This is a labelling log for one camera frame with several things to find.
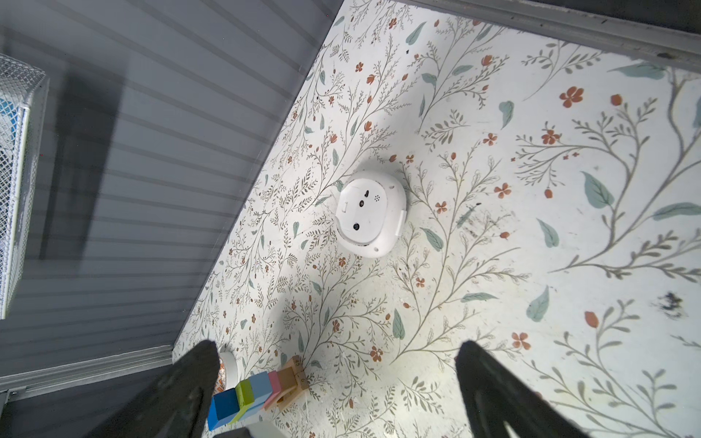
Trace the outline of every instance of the wire mesh basket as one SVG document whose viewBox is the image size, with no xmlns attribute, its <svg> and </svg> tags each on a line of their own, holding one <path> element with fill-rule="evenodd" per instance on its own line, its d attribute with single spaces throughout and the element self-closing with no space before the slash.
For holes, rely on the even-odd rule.
<svg viewBox="0 0 701 438">
<path fill-rule="evenodd" d="M 0 319 L 22 277 L 48 77 L 0 55 Z"/>
</svg>

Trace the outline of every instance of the green block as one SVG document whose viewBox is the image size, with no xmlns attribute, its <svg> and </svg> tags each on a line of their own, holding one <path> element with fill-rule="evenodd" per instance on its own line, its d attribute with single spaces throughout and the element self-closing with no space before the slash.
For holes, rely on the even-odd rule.
<svg viewBox="0 0 701 438">
<path fill-rule="evenodd" d="M 249 408 L 253 407 L 256 398 L 253 396 L 253 387 L 248 379 L 241 381 L 236 386 L 236 399 L 238 400 L 238 406 L 240 411 L 233 418 L 233 422 L 236 423 L 243 417 L 243 414 L 248 411 Z"/>
</svg>

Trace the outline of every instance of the pink block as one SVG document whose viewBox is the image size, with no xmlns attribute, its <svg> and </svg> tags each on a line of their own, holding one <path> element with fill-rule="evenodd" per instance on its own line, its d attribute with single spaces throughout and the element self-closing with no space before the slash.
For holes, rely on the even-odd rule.
<svg viewBox="0 0 701 438">
<path fill-rule="evenodd" d="M 280 379 L 278 378 L 277 371 L 269 372 L 268 378 L 270 379 L 270 384 L 273 387 L 273 394 L 270 397 L 268 397 L 268 399 L 263 404 L 263 407 L 265 409 L 269 408 L 270 405 L 275 403 L 275 401 L 278 399 L 278 395 L 280 395 L 280 393 L 283 391 L 283 387 L 280 385 Z"/>
</svg>

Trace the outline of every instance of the white plastic device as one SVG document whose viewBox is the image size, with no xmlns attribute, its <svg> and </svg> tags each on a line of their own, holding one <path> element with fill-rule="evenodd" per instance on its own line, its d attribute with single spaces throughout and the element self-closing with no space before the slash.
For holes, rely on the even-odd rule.
<svg viewBox="0 0 701 438">
<path fill-rule="evenodd" d="M 346 182 L 336 208 L 336 234 L 348 251 L 380 257 L 394 247 L 407 218 L 407 195 L 396 178 L 363 170 Z"/>
</svg>

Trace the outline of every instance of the white object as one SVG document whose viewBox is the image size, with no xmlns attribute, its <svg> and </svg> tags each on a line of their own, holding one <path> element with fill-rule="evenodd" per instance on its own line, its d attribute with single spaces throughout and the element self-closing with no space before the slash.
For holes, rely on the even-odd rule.
<svg viewBox="0 0 701 438">
<path fill-rule="evenodd" d="M 0 320 L 22 277 L 48 77 L 0 55 Z"/>
<path fill-rule="evenodd" d="M 236 358 L 230 351 L 220 351 L 219 358 L 222 360 L 222 364 L 224 364 L 224 373 L 226 375 L 224 390 L 235 388 L 238 384 L 238 364 L 236 364 Z"/>
<path fill-rule="evenodd" d="M 346 182 L 336 209 L 336 234 L 348 251 L 380 257 L 394 247 L 407 218 L 407 195 L 396 178 L 356 172 Z"/>
</svg>

